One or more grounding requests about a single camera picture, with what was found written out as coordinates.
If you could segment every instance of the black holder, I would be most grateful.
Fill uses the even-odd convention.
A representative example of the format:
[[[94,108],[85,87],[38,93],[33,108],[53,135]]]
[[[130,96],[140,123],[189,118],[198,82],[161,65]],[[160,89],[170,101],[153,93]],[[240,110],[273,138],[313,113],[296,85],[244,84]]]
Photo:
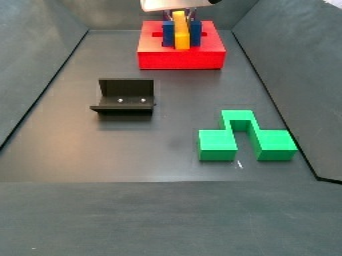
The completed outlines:
[[[121,112],[153,113],[156,106],[154,80],[152,79],[99,79],[102,100],[90,108],[101,114]]]

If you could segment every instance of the green l-shaped block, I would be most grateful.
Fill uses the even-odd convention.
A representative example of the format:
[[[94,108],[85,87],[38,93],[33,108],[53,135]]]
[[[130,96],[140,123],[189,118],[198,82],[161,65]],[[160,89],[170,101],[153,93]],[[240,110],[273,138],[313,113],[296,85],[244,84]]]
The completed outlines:
[[[299,151],[288,130],[262,130],[252,110],[224,110],[222,130],[200,130],[202,161],[233,161],[238,152],[234,132],[248,132],[258,161],[289,161]]]

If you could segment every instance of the toy block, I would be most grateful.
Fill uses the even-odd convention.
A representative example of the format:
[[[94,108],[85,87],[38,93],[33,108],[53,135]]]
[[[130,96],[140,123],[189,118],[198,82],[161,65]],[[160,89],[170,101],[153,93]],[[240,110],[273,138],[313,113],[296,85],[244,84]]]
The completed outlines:
[[[176,46],[176,24],[174,21],[164,21],[164,46]]]
[[[234,132],[249,133],[252,123],[258,127],[256,116],[252,110],[222,110],[220,123],[222,129],[233,129]]]
[[[173,19],[174,19],[176,24],[178,22],[186,22],[188,21],[186,12],[185,11],[173,11]]]
[[[229,134],[232,134],[228,135],[230,138],[234,138],[233,132],[248,132],[258,161],[289,161],[293,159],[299,149],[289,131],[262,130],[252,110],[224,110],[220,126]],[[216,143],[213,143],[212,146],[210,153],[214,154],[217,153]],[[202,160],[216,158],[213,155],[208,158],[202,155],[201,157]]]
[[[177,50],[190,49],[190,34],[189,33],[176,33],[176,48]]]
[[[254,153],[258,161],[289,161],[299,151],[287,130],[261,130]]]
[[[173,12],[176,23],[176,48],[177,50],[190,49],[190,33],[185,11]]]
[[[190,45],[197,47],[201,46],[202,38],[202,22],[200,20],[193,20],[190,22]]]
[[[213,21],[202,21],[201,47],[177,50],[164,47],[162,21],[145,21],[138,46],[138,64],[141,69],[221,69],[225,65],[225,49]]]
[[[198,154],[202,161],[233,161],[238,152],[234,134],[228,130],[201,130]]]

